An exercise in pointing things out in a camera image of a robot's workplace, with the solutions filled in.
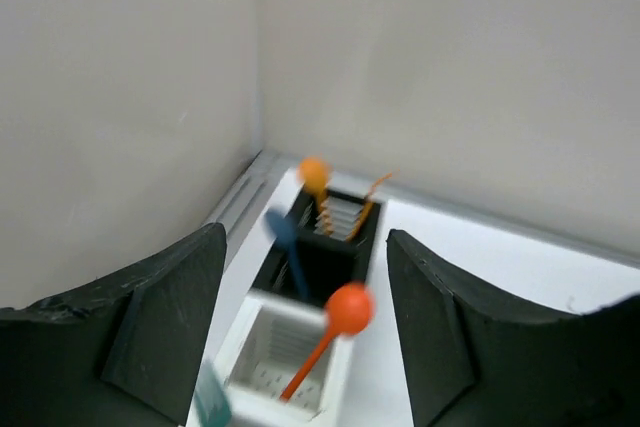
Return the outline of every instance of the beige wall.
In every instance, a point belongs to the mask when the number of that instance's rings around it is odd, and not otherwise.
[[[640,0],[261,0],[269,147],[640,254]]]
[[[199,226],[255,150],[254,0],[0,0],[0,307]]]

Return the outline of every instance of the white table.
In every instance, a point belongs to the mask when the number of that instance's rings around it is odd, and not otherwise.
[[[368,185],[345,175],[336,176],[331,187],[359,195],[368,190]],[[288,210],[299,190],[295,172],[289,170],[263,213],[273,206]],[[391,228],[406,230],[449,262],[504,290],[558,310],[585,313],[640,292],[638,269],[432,208],[383,196],[380,200],[387,203],[369,274],[377,313],[356,343],[342,426],[413,426],[387,275],[386,239]],[[261,217],[222,278],[205,347],[205,356],[212,359],[271,247]]]

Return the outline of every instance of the blue spoon head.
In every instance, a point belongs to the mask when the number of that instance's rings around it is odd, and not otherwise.
[[[269,209],[264,214],[271,233],[276,238],[276,244],[288,248],[296,242],[296,227],[281,211]]]

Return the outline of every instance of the white container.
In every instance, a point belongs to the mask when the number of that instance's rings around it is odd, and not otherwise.
[[[322,310],[250,290],[215,358],[234,427],[337,425],[352,338],[338,338],[289,402],[279,399],[326,329]]]

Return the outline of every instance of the green object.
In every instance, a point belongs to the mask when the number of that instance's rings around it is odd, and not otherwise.
[[[201,427],[231,425],[231,407],[213,365],[205,360],[196,382],[195,404]]]

